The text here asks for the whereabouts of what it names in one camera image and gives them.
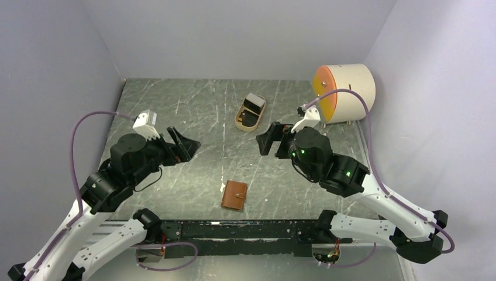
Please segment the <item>beige oval card tray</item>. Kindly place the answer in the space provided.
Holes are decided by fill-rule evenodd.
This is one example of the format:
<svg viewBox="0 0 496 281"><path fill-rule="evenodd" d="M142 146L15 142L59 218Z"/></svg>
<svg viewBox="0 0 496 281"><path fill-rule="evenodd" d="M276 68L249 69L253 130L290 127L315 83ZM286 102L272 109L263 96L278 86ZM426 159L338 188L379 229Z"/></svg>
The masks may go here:
<svg viewBox="0 0 496 281"><path fill-rule="evenodd" d="M253 93L246 95L235 115L236 127L245 132L255 131L260 124L266 104L266 99L262 96Z"/></svg>

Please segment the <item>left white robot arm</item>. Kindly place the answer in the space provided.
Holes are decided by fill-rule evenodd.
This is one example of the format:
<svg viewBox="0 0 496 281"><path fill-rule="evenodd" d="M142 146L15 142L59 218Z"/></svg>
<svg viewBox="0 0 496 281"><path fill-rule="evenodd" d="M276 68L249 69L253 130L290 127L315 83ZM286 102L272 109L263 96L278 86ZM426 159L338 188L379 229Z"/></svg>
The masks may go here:
<svg viewBox="0 0 496 281"><path fill-rule="evenodd" d="M150 174L167 166L189 162L201 143L169 127L172 142L152 129L123 135L111 147L110 157L90 175L77 192L70 212L47 244L28 262L13 265L11 280L83 280L126 248L166 240L162 222L144 208L127 225L86 247L87 239L118 207L136 192Z"/></svg>

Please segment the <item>black card divider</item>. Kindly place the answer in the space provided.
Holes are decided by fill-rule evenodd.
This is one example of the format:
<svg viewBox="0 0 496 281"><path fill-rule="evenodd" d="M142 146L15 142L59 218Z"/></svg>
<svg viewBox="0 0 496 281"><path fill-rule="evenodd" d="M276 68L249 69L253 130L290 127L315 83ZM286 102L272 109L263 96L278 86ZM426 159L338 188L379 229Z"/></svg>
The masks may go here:
<svg viewBox="0 0 496 281"><path fill-rule="evenodd" d="M264 103L265 103L264 100L252 101L249 99L245 99L243 101L243 106L247 108L249 111L253 112L254 114L260 115L263 110Z"/></svg>

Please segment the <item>stack of white cards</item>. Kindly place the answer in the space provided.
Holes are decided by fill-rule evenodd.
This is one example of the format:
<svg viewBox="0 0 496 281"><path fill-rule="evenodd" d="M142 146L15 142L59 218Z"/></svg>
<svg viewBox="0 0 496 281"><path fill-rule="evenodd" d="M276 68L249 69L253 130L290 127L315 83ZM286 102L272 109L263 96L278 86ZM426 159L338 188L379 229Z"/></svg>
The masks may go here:
<svg viewBox="0 0 496 281"><path fill-rule="evenodd" d="M256 94L253 94L252 92L250 92L250 93L246 96L246 98L245 98L245 99L249 99L249 100L252 100L252 101L256 101L256 100L261 101L261 100L264 100L264 102L265 102L265 103L264 103L264 106L265 106L265 104L266 104L266 100L265 100L263 97L258 96L258 95L256 95Z"/></svg>

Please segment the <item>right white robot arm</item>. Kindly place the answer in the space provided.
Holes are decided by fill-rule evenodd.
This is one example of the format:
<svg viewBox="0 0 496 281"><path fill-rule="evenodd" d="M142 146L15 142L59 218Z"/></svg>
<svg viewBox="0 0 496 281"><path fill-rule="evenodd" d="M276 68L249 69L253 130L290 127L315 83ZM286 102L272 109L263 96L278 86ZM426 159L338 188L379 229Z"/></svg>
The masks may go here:
<svg viewBox="0 0 496 281"><path fill-rule="evenodd" d="M336 196L359 201L381 216L379 220L367 219L323 210L315 228L319 242L336 244L345 238L375 242L418 264L426 264L447 252L439 236L447 226L448 215L444 211L418 207L382 186L367 166L333 152L329 138L316 129L291 129L290 124L273 122L256 136L259 153L267 156L272 144L279 142L276 158L290 160L306 180Z"/></svg>

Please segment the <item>brown leather card holder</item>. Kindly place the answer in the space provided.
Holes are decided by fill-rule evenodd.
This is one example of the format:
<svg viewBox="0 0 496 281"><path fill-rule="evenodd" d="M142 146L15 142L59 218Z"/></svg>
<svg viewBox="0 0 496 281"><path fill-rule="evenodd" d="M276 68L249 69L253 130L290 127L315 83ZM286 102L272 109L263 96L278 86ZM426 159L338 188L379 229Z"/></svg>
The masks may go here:
<svg viewBox="0 0 496 281"><path fill-rule="evenodd" d="M240 211L244 207L248 185L246 183L228 180L224 188L221 207Z"/></svg>

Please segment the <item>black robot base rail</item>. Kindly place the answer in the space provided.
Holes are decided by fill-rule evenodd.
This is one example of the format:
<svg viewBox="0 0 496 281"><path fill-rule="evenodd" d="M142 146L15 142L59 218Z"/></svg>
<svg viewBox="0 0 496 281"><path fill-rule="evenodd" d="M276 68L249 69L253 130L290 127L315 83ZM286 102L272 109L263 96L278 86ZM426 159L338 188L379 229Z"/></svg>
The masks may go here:
<svg viewBox="0 0 496 281"><path fill-rule="evenodd" d="M316 220L161 220L144 208L133 218L144 225L139 260L153 255L164 259L189 256L292 255L311 257L313 246L334 244L330 233L336 211L324 210Z"/></svg>

